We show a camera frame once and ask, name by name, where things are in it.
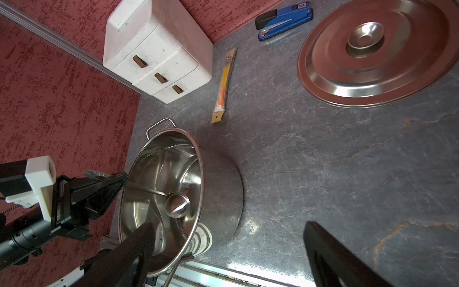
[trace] countertop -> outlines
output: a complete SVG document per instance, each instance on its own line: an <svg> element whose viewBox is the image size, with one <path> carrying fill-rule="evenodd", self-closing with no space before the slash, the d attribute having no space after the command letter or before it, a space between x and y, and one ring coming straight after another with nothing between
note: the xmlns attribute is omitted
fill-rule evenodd
<svg viewBox="0 0 459 287"><path fill-rule="evenodd" d="M302 240L312 220L394 286L459 285L459 65L381 107L317 100L298 78L298 54L344 2L312 1L313 21L266 42L249 23L214 45L208 84L169 105L141 96L126 169L145 130L172 117L200 145L233 160L244 184L234 237L198 260L314 286ZM210 124L234 47L227 111Z"/></svg>

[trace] stainless steel pot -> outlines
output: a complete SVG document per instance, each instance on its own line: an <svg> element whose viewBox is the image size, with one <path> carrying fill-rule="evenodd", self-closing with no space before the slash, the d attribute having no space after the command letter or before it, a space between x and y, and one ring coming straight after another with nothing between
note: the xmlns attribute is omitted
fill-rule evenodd
<svg viewBox="0 0 459 287"><path fill-rule="evenodd" d="M163 121L173 128L150 138ZM148 142L131 167L129 180L154 190L180 191L190 199L186 216L172 218L164 211L164 196L125 187L119 214L120 239L125 240L144 222L155 226L153 260L148 277L158 276L185 253L194 256L225 244L234 234L242 213L243 191L236 166L227 158L199 146L171 118L146 131Z"/></svg>

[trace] pot handle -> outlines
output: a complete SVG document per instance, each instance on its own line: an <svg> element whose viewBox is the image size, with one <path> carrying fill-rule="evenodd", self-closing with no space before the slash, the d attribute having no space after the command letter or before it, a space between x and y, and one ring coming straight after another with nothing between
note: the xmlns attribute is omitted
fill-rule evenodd
<svg viewBox="0 0 459 287"><path fill-rule="evenodd" d="M169 286L170 282L172 281L172 278L174 277L174 273L177 271L177 268L179 267L180 264L188 262L188 261L192 261L193 259L194 259L194 257L191 254L191 252L183 255L183 257L177 262L177 264L172 267L172 269L169 272L169 275L168 275L166 281L164 282L164 284L162 285L162 287L168 287Z"/></svg>
<svg viewBox="0 0 459 287"><path fill-rule="evenodd" d="M175 123L175 121L173 119L171 119L171 118L163 118L162 120L160 120L156 124L154 124L151 127L147 128L147 130L146 130L146 139L147 140L150 140L150 135L149 135L150 130L153 129L154 127L156 127L157 125L159 125L160 123L164 122L164 121L170 121L175 128L177 127L177 124Z"/></svg>

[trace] white drawer unit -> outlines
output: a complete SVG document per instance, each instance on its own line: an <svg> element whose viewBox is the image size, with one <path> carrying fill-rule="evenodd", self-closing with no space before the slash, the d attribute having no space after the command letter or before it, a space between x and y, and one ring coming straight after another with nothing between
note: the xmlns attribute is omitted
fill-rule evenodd
<svg viewBox="0 0 459 287"><path fill-rule="evenodd" d="M170 103L212 77L212 42L179 0L123 0L107 21L106 68Z"/></svg>

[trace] drawer handle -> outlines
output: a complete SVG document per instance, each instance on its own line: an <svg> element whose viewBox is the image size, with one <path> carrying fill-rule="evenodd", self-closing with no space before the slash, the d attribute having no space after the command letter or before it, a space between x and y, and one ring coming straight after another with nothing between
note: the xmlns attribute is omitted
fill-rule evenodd
<svg viewBox="0 0 459 287"><path fill-rule="evenodd" d="M144 62L144 60L140 59L139 57L137 57L137 55L135 55L133 58L134 62L139 65L139 67L141 67L142 69L145 68L146 66L148 66L147 63Z"/></svg>
<svg viewBox="0 0 459 287"><path fill-rule="evenodd" d="M176 91L177 94L180 94L181 92L183 92L183 90L179 88L179 86L177 86L176 84L172 86L172 89L174 89L174 91Z"/></svg>
<svg viewBox="0 0 459 287"><path fill-rule="evenodd" d="M166 78L163 77L160 73L156 73L155 74L155 77L156 79L158 79L158 81L161 83L161 84L164 84L167 82Z"/></svg>

